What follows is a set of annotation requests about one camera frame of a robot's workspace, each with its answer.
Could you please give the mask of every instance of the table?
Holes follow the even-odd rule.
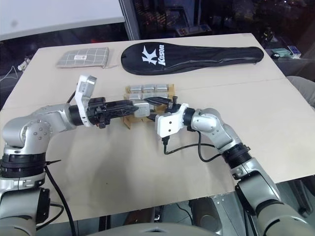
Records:
[[[252,34],[159,39],[181,45],[245,47],[259,43]],[[83,72],[98,78],[94,97],[123,98],[125,86],[175,84],[179,103],[193,108],[213,107],[230,124],[252,156],[275,182],[314,174],[315,113],[300,93],[265,54],[257,64],[203,68],[191,72],[138,76],[120,65],[123,50],[135,41],[71,45],[37,51],[0,112],[0,128],[10,119],[45,106],[64,103]],[[68,50],[109,47],[110,69],[55,67]],[[168,148],[196,143],[197,134],[181,130]],[[3,153],[0,141],[0,154]],[[217,152],[203,148],[204,156]],[[128,130],[119,119],[105,129],[78,127],[52,138],[47,160],[75,220],[159,206],[231,192],[234,180],[222,158],[205,164],[196,148],[164,155],[154,124],[135,123]],[[59,202],[53,187],[51,198]],[[66,221],[63,214],[58,221]]]
[[[118,0],[0,1],[0,40],[120,22]]]

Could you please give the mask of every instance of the cable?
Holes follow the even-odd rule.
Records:
[[[245,232],[246,232],[246,236],[248,236],[248,223],[247,223],[247,214],[246,211],[243,209],[243,214],[244,214],[244,222],[245,222]]]
[[[218,156],[221,156],[221,154],[217,154],[217,155],[211,157],[208,160],[204,159],[202,157],[202,154],[201,154],[201,146],[208,146],[208,147],[212,147],[212,148],[215,148],[215,146],[211,145],[211,144],[202,144],[201,143],[201,133],[199,131],[197,131],[197,132],[198,132],[198,135],[199,135],[199,139],[198,139],[198,143],[197,144],[186,145],[186,146],[179,147],[179,148],[171,150],[171,151],[167,151],[167,144],[168,144],[169,136],[166,136],[166,137],[162,138],[163,146],[164,146],[164,154],[165,155],[169,155],[169,154],[175,153],[177,151],[183,150],[185,148],[198,146],[198,155],[199,155],[200,160],[203,161],[203,162],[210,162],[210,161],[213,161],[214,159],[216,159]]]
[[[67,100],[67,103],[70,103],[74,96],[75,96],[75,91],[71,94],[70,98]]]
[[[203,162],[210,162],[210,161],[213,161],[214,159],[216,159],[218,156],[221,156],[221,154],[217,154],[213,157],[211,157],[210,159],[203,159],[202,155],[201,155],[201,133],[199,131],[198,132],[198,135],[199,135],[199,138],[198,138],[198,155],[199,155],[199,158],[201,161]]]
[[[193,223],[192,223],[192,217],[191,217],[191,215],[189,214],[189,212],[188,212],[187,210],[181,208],[181,207],[178,205],[178,203],[176,203],[176,205],[177,205],[177,207],[178,207],[180,210],[183,210],[183,211],[185,211],[185,212],[188,214],[188,216],[189,216],[189,218],[190,218],[190,221],[191,221],[191,225],[193,225]]]
[[[8,74],[10,74],[10,72],[12,71],[12,69],[14,69],[14,72],[15,72],[15,75],[16,75],[16,78],[14,78],[14,77],[12,77],[12,76],[8,76]],[[19,77],[18,77],[18,73],[16,72],[16,69],[15,69],[15,67],[14,66],[12,66],[11,67],[11,69],[9,70],[9,72],[2,78],[2,79],[0,79],[0,82],[2,81],[2,80],[4,80],[4,79],[6,79],[6,78],[13,78],[13,79],[16,79],[16,80],[18,80],[19,79]]]
[[[213,146],[213,145],[211,145],[211,144],[200,144],[200,145],[201,145],[201,146],[208,146],[208,147],[212,147],[212,148],[215,147],[215,146]],[[164,154],[165,154],[165,155],[169,155],[169,154],[175,153],[175,152],[177,152],[177,151],[183,150],[183,149],[185,149],[185,148],[190,148],[190,147],[198,146],[198,144],[186,145],[186,146],[179,147],[179,148],[174,149],[174,150],[171,150],[171,151],[166,151],[166,146],[167,146],[167,145],[164,145]]]
[[[72,236],[76,236],[76,231],[75,231],[75,227],[74,227],[74,223],[73,223],[73,218],[72,218],[72,215],[71,215],[68,203],[66,202],[62,191],[59,189],[57,183],[55,182],[53,176],[51,175],[51,173],[50,173],[50,171],[48,169],[48,166],[45,166],[44,169],[45,169],[45,172],[46,172],[46,174],[47,174],[51,184],[53,185],[53,187],[55,188],[56,192],[58,193],[58,195],[59,195],[59,197],[61,199],[61,202],[63,203],[64,209],[65,209],[65,211],[67,213],[67,216],[69,218],[69,223],[70,223],[70,227],[71,227]]]
[[[58,213],[54,218],[52,218],[51,220],[45,222],[44,224],[42,224],[42,225],[36,227],[36,230],[40,230],[40,229],[44,228],[46,225],[49,225],[51,222],[53,222],[54,220],[56,220],[56,219],[57,219],[59,216],[61,216],[61,214],[63,213],[63,210],[64,210],[63,205],[50,203],[50,206],[52,206],[52,207],[59,207],[61,210],[59,211],[59,213]]]

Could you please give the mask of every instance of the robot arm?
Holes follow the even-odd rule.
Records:
[[[231,168],[235,190],[244,207],[257,215],[264,236],[311,236],[311,226],[289,205],[281,202],[280,193],[258,161],[251,157],[235,131],[225,124],[212,108],[192,109],[188,104],[176,104],[174,113],[156,116],[157,133],[163,138],[184,126],[207,136]]]
[[[45,182],[45,154],[54,135],[79,125],[105,128],[110,119],[138,109],[131,101],[90,99],[95,82],[95,77],[80,76],[75,94],[77,105],[43,107],[4,126],[5,147],[0,161],[1,235],[35,235],[36,224],[47,219],[49,189],[41,186]]]

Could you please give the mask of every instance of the white bracket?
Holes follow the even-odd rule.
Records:
[[[80,75],[74,99],[77,102],[80,118],[86,127],[93,126],[87,116],[89,100],[93,94],[96,77],[91,75]]]
[[[183,116],[187,107],[189,107],[189,105],[183,103],[175,113],[156,116],[157,134],[164,138],[182,129],[184,127]]]

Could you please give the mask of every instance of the floor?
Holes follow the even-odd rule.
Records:
[[[295,210],[298,209],[298,203],[293,196],[293,193],[287,182],[278,184],[282,200],[292,206]],[[310,201],[315,208],[315,197],[308,192]],[[228,193],[224,195],[215,195],[211,197],[216,204],[217,211],[222,222],[224,236],[243,236],[245,235],[245,224],[243,219],[243,210],[237,199],[236,194]],[[179,202],[179,206],[186,209],[190,214],[191,210],[188,206],[188,201]],[[126,213],[116,214],[111,216],[111,228],[122,226],[127,216]],[[306,218],[309,224],[315,228],[315,212]],[[164,206],[163,222],[178,223],[184,225],[191,225],[188,214],[180,210],[176,204],[169,204]],[[98,218],[79,220],[75,222],[77,233],[79,236],[96,233],[98,231]],[[51,224],[38,231],[37,236],[67,236],[70,234],[69,223]]]

